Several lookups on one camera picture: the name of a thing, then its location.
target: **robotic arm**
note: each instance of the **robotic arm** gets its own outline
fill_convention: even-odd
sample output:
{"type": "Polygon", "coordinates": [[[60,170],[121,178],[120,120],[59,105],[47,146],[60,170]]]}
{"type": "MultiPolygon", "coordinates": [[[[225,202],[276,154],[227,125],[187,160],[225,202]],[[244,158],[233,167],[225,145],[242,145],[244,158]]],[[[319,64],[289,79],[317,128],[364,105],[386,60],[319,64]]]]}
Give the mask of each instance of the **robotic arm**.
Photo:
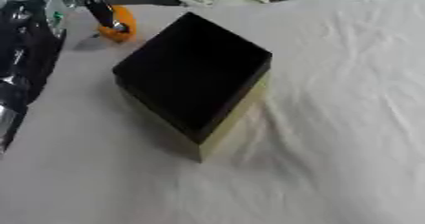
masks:
{"type": "Polygon", "coordinates": [[[66,17],[78,6],[103,27],[130,33],[105,0],[12,0],[0,9],[0,153],[42,92],[65,41],[66,17]]]}

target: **box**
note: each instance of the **box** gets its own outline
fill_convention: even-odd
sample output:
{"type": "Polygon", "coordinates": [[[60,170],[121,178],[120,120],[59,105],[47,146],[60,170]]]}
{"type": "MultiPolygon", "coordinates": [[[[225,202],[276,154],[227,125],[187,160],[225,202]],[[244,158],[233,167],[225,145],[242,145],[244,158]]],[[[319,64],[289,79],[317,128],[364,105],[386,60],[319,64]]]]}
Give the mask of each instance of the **box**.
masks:
{"type": "Polygon", "coordinates": [[[202,160],[261,98],[270,61],[268,51],[187,13],[114,74],[132,104],[171,125],[202,160]]]}

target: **white tablecloth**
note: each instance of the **white tablecloth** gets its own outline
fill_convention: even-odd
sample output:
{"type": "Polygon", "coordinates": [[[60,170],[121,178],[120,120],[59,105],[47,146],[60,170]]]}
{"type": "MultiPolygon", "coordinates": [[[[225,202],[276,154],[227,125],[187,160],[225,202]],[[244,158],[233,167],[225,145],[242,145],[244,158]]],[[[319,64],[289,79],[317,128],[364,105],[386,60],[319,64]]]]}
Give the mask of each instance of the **white tablecloth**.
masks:
{"type": "Polygon", "coordinates": [[[121,46],[78,43],[94,21],[71,20],[0,161],[1,224],[424,222],[425,0],[196,10],[274,53],[266,98],[202,164],[135,115],[111,73],[185,9],[131,10],[139,37],[121,46]]]}

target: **orange object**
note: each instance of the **orange object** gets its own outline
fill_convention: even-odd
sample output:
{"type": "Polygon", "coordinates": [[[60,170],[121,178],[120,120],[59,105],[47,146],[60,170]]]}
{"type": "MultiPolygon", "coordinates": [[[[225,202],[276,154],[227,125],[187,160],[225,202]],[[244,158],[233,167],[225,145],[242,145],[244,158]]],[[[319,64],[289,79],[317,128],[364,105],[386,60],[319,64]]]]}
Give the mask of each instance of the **orange object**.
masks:
{"type": "Polygon", "coordinates": [[[101,33],[102,36],[117,42],[122,43],[127,40],[129,40],[131,37],[133,37],[137,32],[137,25],[136,25],[136,19],[133,17],[133,14],[125,7],[122,6],[112,6],[112,9],[114,10],[114,18],[124,23],[128,26],[130,29],[129,32],[119,32],[117,30],[114,30],[112,28],[107,28],[103,26],[99,26],[98,30],[101,33]]]}

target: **black box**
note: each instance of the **black box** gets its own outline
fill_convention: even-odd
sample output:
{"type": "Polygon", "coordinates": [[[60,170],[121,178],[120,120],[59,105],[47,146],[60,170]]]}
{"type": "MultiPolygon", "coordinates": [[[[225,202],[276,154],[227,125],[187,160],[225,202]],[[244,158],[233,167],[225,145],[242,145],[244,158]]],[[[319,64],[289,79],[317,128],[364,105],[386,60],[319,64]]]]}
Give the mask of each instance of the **black box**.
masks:
{"type": "Polygon", "coordinates": [[[271,53],[187,13],[114,68],[118,85],[200,159],[266,86],[271,53]]]}

